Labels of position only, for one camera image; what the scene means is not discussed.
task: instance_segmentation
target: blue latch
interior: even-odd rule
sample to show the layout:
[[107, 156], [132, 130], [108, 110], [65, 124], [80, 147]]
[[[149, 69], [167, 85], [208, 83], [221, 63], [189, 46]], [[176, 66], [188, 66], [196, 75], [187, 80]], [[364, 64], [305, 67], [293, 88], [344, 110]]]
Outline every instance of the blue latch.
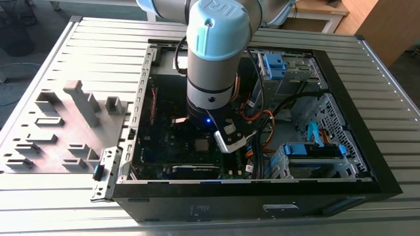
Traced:
[[283, 56], [279, 53], [265, 53], [265, 66], [271, 80], [280, 80], [287, 73], [287, 63], [283, 61]]
[[284, 146], [285, 155], [307, 156], [307, 148], [304, 144], [288, 144]]
[[347, 155], [347, 149], [345, 149], [345, 146], [343, 144], [339, 145], [339, 149], [340, 149], [341, 155], [345, 156]]
[[321, 137], [320, 137], [320, 129], [317, 127], [316, 122], [313, 122], [313, 121], [311, 121], [309, 125], [308, 125], [308, 142], [311, 142], [312, 136], [313, 136], [315, 142], [323, 148], [324, 147], [324, 143], [323, 143]]

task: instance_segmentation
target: floor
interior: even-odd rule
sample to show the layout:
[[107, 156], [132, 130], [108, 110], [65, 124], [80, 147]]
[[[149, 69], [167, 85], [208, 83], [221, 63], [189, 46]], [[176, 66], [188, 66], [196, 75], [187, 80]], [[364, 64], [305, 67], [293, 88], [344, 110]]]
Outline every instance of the floor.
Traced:
[[[36, 50], [28, 56], [19, 58], [9, 57], [3, 50], [0, 50], [0, 66], [15, 62], [41, 64], [61, 34], [68, 20], [73, 15], [97, 18], [147, 20], [145, 13], [140, 10], [140, 8], [131, 6], [61, 2], [61, 10], [53, 11], [49, 2], [35, 0], [35, 4], [36, 5], [32, 8], [37, 16], [39, 23], [28, 28], [28, 32], [36, 43]], [[404, 54], [389, 70], [412, 100], [417, 106], [420, 106], [420, 56], [412, 59], [409, 54]], [[36, 66], [11, 66], [8, 68], [3, 68], [1, 72], [9, 78], [9, 82], [7, 85], [0, 86], [0, 129], [11, 112], [13, 111], [16, 103], [8, 106], [1, 105], [19, 100], [35, 75]]]

